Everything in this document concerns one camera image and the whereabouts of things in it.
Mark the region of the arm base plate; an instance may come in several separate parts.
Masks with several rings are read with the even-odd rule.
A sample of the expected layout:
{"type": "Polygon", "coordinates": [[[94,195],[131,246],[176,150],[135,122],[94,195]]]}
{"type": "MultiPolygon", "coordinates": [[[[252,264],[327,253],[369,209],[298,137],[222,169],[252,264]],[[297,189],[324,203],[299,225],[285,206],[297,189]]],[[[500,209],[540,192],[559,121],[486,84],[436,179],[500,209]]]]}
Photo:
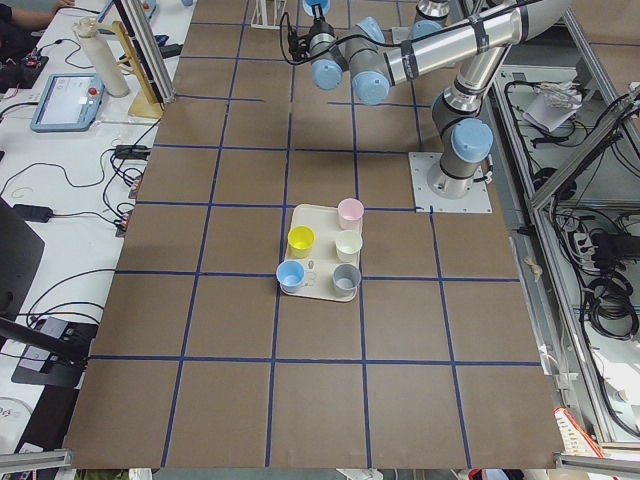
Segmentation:
{"type": "Polygon", "coordinates": [[[415,209],[423,213],[491,214],[488,183],[480,163],[471,178],[448,177],[439,152],[408,154],[415,209]]]}

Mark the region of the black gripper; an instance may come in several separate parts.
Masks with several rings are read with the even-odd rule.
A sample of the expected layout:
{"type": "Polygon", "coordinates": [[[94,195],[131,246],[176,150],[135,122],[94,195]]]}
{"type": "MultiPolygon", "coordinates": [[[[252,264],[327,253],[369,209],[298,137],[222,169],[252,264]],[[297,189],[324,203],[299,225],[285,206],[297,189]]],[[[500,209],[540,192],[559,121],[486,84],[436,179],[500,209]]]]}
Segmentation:
{"type": "Polygon", "coordinates": [[[310,59],[332,59],[331,49],[336,40],[333,27],[323,16],[315,18],[308,33],[310,59]]]}

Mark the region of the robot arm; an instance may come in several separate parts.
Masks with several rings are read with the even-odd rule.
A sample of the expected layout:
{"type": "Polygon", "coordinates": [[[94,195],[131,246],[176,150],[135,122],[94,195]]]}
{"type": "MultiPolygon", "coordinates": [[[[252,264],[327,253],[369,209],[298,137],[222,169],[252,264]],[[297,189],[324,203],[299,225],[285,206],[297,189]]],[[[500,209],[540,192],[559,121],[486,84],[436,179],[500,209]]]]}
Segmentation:
{"type": "Polygon", "coordinates": [[[448,0],[419,0],[415,10],[414,23],[410,28],[409,37],[420,39],[444,28],[450,6],[448,0]]]}
{"type": "Polygon", "coordinates": [[[303,38],[304,60],[310,62],[315,85],[333,90],[345,74],[365,105],[383,103],[390,90],[444,67],[458,66],[453,83],[434,106],[446,110],[448,122],[439,123],[441,136],[450,124],[478,114],[496,69],[513,45],[547,31],[569,9],[568,1],[491,1],[451,25],[448,2],[421,1],[407,37],[388,43],[378,22],[366,17],[338,37],[325,15],[327,1],[306,1],[313,23],[303,38]]]}

